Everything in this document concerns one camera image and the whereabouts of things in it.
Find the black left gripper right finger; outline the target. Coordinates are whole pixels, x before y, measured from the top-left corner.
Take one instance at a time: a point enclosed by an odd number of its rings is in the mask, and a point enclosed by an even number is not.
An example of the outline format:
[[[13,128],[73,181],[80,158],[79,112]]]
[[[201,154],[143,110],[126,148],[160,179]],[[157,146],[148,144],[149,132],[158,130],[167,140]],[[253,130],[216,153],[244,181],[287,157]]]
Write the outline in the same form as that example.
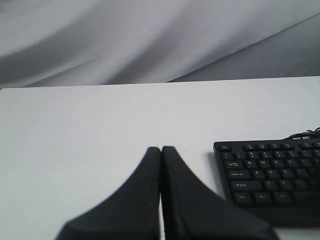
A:
[[[234,207],[190,170],[173,146],[161,153],[160,192],[167,240],[277,240],[272,226]]]

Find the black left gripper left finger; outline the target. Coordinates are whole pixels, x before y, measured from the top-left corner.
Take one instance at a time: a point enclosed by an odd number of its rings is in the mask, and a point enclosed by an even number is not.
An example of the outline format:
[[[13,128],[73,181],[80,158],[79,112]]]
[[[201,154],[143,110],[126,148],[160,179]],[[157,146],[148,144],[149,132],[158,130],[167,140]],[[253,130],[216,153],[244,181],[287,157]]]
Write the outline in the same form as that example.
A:
[[[125,183],[106,200],[67,221],[58,240],[160,239],[161,151],[149,147]]]

